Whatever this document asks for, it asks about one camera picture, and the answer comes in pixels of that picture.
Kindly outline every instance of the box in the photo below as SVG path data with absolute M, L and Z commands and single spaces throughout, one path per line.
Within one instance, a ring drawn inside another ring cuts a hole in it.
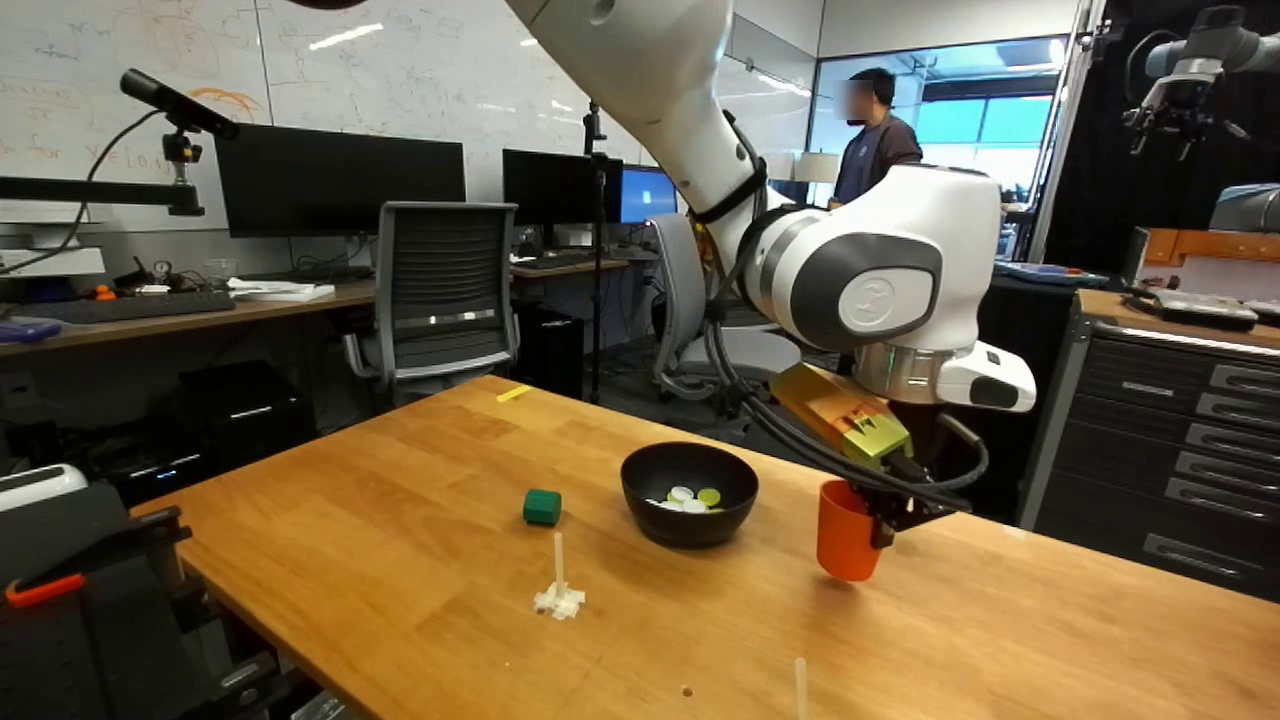
M 1130 267 L 1139 288 L 1280 300 L 1277 234 L 1142 228 Z
M 911 433 L 891 417 L 884 397 L 851 390 L 812 365 L 797 365 L 768 379 L 768 392 L 797 417 L 820 443 L 864 471 L 884 471 L 884 456 L 909 453 Z

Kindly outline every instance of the black bowl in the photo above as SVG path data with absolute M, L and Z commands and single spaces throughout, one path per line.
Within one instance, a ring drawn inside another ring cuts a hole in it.
M 757 504 L 757 471 L 709 443 L 647 443 L 625 461 L 625 495 L 638 531 L 667 550 L 732 542 Z

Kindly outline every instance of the orange cup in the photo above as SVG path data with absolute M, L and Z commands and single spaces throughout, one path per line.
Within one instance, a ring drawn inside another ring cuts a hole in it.
M 875 573 L 878 550 L 875 521 L 864 495 L 857 495 L 842 480 L 826 480 L 820 490 L 815 507 L 815 560 L 837 580 L 869 580 Z

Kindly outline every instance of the keyboard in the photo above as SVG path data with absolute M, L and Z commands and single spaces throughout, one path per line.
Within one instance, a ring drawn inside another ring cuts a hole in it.
M 13 315 L 45 315 L 65 323 L 124 323 L 157 315 L 196 315 L 196 314 L 233 314 L 227 294 L 173 294 L 173 295 L 118 295 L 110 305 L 71 300 L 71 305 L 14 305 Z

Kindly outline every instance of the cabinet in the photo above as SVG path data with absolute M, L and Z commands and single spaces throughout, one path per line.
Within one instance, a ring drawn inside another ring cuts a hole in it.
M 1024 523 L 1280 601 L 1280 334 L 1079 294 Z

